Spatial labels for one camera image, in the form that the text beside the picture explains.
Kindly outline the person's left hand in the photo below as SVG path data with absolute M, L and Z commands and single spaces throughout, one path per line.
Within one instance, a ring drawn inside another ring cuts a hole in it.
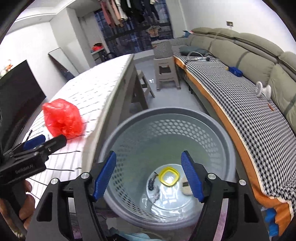
M 26 195 L 26 200 L 22 206 L 22 208 L 19 211 L 19 218 L 20 220 L 24 221 L 23 226 L 27 230 L 30 225 L 30 221 L 33 217 L 35 210 L 35 199 L 30 194 Z M 10 218 L 10 215 L 8 213 L 8 210 L 6 208 L 6 204 L 4 203 L 4 200 L 1 199 L 1 214 L 3 218 L 5 219 L 8 226 L 14 231 L 17 232 L 19 229 L 16 227 L 12 219 Z

